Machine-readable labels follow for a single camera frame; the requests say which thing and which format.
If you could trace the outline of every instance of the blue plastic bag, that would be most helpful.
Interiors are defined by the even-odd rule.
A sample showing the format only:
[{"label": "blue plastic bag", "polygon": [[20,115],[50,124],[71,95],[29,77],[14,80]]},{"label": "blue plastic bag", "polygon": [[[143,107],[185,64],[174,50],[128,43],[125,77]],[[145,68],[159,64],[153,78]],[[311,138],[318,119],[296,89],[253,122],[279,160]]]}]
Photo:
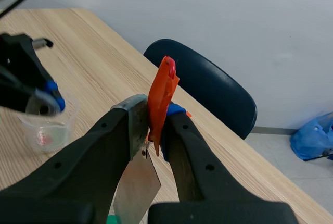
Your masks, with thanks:
[{"label": "blue plastic bag", "polygon": [[315,118],[290,137],[290,146],[301,159],[321,156],[333,148],[333,113]]}]

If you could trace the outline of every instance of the wooden table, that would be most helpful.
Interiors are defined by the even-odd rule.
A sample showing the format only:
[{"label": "wooden table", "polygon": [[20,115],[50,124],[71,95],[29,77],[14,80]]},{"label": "wooden table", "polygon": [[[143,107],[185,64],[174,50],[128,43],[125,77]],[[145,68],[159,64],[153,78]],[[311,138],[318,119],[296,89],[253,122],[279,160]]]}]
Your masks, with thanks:
[{"label": "wooden table", "polygon": [[[3,18],[0,31],[47,37],[53,49],[37,52],[60,88],[80,102],[75,138],[82,136],[112,105],[134,94],[148,94],[156,67],[123,38],[85,9],[16,10]],[[177,88],[173,101],[192,120],[233,176],[252,193],[290,204],[300,223],[333,223],[333,216],[302,192],[228,127]],[[53,154],[35,154],[25,143],[16,113],[0,110],[0,188],[22,179]],[[176,201],[170,166],[151,152],[162,183],[156,202]]]}]

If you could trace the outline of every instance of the white wall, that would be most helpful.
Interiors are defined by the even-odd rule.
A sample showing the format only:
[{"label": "white wall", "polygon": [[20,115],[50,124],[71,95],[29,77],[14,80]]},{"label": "white wall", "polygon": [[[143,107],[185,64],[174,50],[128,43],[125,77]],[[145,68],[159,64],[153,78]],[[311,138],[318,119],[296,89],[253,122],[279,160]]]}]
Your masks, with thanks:
[{"label": "white wall", "polygon": [[160,38],[200,52],[258,106],[257,126],[298,128],[333,110],[333,0],[28,0],[85,7],[140,52]]}]

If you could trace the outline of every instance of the scraper blade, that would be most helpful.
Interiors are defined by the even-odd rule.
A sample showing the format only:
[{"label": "scraper blade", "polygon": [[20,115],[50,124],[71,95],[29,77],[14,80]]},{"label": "scraper blade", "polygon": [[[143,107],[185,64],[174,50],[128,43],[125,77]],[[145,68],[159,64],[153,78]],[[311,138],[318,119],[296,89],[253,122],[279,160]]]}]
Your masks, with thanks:
[{"label": "scraper blade", "polygon": [[139,224],[160,188],[148,151],[146,159],[138,152],[118,184],[113,204],[117,224]]}]

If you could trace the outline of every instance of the baseboard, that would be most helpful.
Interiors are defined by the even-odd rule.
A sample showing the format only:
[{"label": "baseboard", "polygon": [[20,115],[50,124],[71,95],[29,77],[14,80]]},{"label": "baseboard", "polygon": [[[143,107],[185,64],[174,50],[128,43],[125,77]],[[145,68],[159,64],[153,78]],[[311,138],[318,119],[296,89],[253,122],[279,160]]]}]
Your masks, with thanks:
[{"label": "baseboard", "polygon": [[284,134],[293,135],[297,129],[282,129],[282,128],[269,128],[269,127],[253,127],[251,133],[255,134]]}]

